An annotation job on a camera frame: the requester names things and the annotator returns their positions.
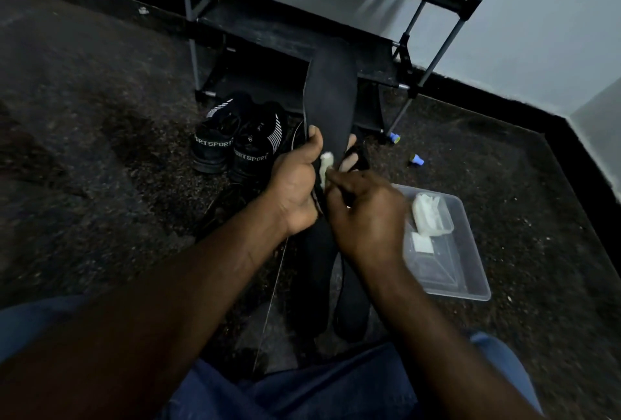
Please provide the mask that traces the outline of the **person's right hand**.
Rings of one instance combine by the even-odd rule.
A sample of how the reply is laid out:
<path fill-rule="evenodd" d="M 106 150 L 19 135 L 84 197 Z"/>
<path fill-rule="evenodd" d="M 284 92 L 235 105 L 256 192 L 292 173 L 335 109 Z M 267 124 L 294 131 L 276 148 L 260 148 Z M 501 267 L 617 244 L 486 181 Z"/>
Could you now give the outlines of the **person's right hand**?
<path fill-rule="evenodd" d="M 360 192 L 351 208 L 329 211 L 339 250 L 362 272 L 404 266 L 404 196 L 377 173 L 360 173 Z"/>

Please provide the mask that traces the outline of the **person's left hand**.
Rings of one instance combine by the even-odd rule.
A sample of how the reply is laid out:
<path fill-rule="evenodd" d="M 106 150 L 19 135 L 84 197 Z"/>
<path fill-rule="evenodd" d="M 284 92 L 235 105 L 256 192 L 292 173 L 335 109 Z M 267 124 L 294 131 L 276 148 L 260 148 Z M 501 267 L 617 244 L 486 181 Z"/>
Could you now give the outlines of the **person's left hand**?
<path fill-rule="evenodd" d="M 314 163 L 307 163 L 307 139 L 276 160 L 267 188 L 268 202 L 276 215 L 275 233 L 280 241 L 309 228 L 319 217 L 312 197 L 316 173 Z"/>

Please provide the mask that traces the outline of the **white wipe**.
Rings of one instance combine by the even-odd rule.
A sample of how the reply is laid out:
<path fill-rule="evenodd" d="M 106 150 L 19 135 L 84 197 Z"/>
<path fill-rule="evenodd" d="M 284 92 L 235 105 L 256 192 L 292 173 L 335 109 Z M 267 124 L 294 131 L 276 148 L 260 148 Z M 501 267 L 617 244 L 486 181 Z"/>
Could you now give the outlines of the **white wipe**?
<path fill-rule="evenodd" d="M 333 153 L 330 151 L 322 152 L 322 154 L 319 156 L 319 170 L 318 170 L 320 187 L 322 191 L 325 190 L 327 170 L 329 168 L 332 168 L 333 165 L 334 165 Z"/>

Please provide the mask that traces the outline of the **black shoe insole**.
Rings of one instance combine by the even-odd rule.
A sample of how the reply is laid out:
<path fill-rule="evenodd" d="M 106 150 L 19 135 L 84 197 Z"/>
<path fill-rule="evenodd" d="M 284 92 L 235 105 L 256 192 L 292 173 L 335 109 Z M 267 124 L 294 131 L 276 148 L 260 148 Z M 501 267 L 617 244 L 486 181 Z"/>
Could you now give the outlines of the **black shoe insole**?
<path fill-rule="evenodd" d="M 342 39 L 328 39 L 314 52 L 304 84 L 302 111 L 309 126 L 323 138 L 321 156 L 330 152 L 337 168 L 345 157 L 353 126 L 358 70 L 352 47 Z"/>
<path fill-rule="evenodd" d="M 299 234 L 298 274 L 294 296 L 298 332 L 316 338 L 326 331 L 329 320 L 330 279 L 338 245 L 325 216 Z"/>

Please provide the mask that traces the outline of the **person's right forearm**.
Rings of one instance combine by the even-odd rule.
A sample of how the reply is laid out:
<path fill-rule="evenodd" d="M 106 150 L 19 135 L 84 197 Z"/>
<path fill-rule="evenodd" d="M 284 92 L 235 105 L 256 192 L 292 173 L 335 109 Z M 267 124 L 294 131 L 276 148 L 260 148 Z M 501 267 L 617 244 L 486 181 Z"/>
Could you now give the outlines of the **person's right forearm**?
<path fill-rule="evenodd" d="M 350 259 L 395 340 L 425 418 L 545 420 L 516 354 L 493 336 L 457 330 L 400 253 Z"/>

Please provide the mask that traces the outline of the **person's left forearm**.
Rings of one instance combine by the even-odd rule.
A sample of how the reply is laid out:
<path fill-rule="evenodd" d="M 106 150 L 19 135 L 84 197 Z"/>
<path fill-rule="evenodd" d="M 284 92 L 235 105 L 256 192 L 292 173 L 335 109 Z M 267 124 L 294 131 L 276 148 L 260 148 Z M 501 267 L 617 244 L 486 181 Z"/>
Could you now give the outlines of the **person's left forearm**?
<path fill-rule="evenodd" d="M 292 234 L 269 189 L 200 243 L 83 306 L 0 364 L 0 420 L 150 419 Z"/>

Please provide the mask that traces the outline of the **black sport shoe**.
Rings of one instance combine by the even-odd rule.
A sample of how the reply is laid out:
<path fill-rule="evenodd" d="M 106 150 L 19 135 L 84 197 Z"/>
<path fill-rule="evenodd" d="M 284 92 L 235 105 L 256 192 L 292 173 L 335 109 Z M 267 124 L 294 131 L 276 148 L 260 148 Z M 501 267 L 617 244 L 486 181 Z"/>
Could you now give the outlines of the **black sport shoe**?
<path fill-rule="evenodd" d="M 248 103 L 247 94 L 235 92 L 212 107 L 196 126 L 190 138 L 191 165 L 195 171 L 215 174 L 227 169 Z"/>
<path fill-rule="evenodd" d="M 233 145 L 228 177 L 234 183 L 262 183 L 284 150 L 289 116 L 278 102 L 251 104 Z"/>

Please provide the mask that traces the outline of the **white wipes pack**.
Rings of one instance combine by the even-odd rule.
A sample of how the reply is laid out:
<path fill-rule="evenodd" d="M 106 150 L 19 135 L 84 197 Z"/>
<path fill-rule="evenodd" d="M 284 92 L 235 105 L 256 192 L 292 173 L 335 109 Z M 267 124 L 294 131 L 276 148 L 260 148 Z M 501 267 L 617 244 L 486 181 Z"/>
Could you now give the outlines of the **white wipes pack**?
<path fill-rule="evenodd" d="M 443 195 L 430 191 L 418 192 L 412 203 L 417 233 L 427 237 L 451 234 L 454 223 Z"/>

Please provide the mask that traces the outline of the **small white packet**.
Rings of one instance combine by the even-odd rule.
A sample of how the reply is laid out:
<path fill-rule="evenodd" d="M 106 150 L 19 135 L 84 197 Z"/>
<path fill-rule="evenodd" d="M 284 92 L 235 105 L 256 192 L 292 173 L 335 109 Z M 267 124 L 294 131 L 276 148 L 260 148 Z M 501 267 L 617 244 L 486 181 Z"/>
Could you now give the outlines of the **small white packet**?
<path fill-rule="evenodd" d="M 434 254 L 433 242 L 430 236 L 411 232 L 410 238 L 415 252 Z"/>

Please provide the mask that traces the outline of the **black metal shoe rack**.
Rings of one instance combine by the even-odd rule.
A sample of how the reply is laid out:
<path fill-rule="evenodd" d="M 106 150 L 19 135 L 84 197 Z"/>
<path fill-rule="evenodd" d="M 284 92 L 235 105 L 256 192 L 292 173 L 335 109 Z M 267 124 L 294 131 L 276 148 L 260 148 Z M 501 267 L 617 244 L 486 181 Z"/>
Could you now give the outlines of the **black metal shoe rack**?
<path fill-rule="evenodd" d="M 227 36 L 307 62 L 326 40 L 338 38 L 352 46 L 358 77 L 373 85 L 376 96 L 380 85 L 407 91 L 408 101 L 389 126 L 385 126 L 382 117 L 363 126 L 387 136 L 394 132 L 482 0 L 419 1 L 400 40 L 394 42 L 274 0 L 200 0 L 195 5 L 191 0 L 184 0 L 196 99 L 201 102 L 216 95 L 211 88 L 219 82 L 218 71 L 225 68 L 226 52 L 234 50 L 227 43 Z M 429 66 L 417 77 L 408 42 L 414 24 L 427 5 L 456 13 L 459 19 Z"/>

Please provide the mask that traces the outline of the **clear plastic container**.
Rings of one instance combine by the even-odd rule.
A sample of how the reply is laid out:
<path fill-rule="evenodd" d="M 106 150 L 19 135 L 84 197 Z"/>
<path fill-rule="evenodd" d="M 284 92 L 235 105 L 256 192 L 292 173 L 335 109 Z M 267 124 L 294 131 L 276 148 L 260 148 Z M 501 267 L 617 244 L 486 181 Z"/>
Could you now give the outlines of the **clear plastic container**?
<path fill-rule="evenodd" d="M 409 204 L 402 254 L 406 267 L 422 285 L 424 291 L 437 296 L 489 301 L 492 295 L 491 289 L 462 200 L 454 195 L 427 189 L 397 183 L 392 186 L 406 197 Z M 454 223 L 451 234 L 431 237 L 433 255 L 415 252 L 410 238 L 411 232 L 417 232 L 412 203 L 415 195 L 423 191 L 443 195 Z"/>

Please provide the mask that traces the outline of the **blue jeans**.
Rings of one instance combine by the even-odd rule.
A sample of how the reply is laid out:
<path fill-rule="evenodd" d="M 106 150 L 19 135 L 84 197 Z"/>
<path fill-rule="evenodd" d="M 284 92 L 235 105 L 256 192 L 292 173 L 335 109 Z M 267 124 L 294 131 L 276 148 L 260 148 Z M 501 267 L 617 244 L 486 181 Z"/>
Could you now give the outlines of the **blue jeans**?
<path fill-rule="evenodd" d="M 65 321 L 83 296 L 43 299 L 0 311 L 0 361 L 43 330 Z M 535 389 L 516 354 L 484 332 L 470 343 L 540 414 Z M 424 413 L 423 387 L 410 384 L 395 346 L 380 344 L 344 361 L 272 373 L 256 382 L 227 380 L 198 359 L 154 420 L 439 420 Z"/>

